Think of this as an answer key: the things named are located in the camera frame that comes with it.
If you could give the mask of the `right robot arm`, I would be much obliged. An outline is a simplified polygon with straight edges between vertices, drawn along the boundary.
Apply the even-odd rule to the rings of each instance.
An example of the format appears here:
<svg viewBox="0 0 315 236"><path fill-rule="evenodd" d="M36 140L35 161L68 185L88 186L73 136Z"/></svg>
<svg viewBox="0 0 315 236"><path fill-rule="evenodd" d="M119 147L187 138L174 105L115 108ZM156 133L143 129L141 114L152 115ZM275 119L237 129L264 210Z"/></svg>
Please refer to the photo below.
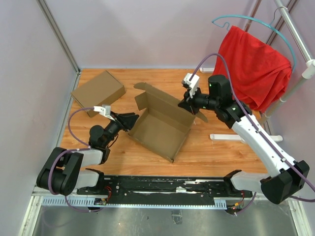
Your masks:
<svg viewBox="0 0 315 236"><path fill-rule="evenodd" d="M297 162L259 126L251 110L232 94L224 75L208 78L208 94L201 92L199 76L188 73L182 80L186 89L178 106L198 114L200 109L214 111L217 118L236 132L264 164L266 174L234 170L224 177L223 191L233 197L240 190L262 193L270 202L280 204L303 188L310 170L305 161Z"/></svg>

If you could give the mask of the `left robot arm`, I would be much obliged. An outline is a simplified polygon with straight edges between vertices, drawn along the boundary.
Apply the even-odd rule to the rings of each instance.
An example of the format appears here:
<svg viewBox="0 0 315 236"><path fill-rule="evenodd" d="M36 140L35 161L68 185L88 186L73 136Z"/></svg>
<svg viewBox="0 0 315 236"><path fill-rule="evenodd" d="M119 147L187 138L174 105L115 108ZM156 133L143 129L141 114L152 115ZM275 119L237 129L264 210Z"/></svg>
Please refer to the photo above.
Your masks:
<svg viewBox="0 0 315 236"><path fill-rule="evenodd" d="M129 132L139 119L136 113L111 112L110 117L106 127L94 125L90 129L87 148L54 148L37 176L36 186L53 195L68 196L75 189L85 187L96 195L101 194L105 190L105 182L101 179L103 173L81 169L105 163L110 143L116 141L120 131Z"/></svg>

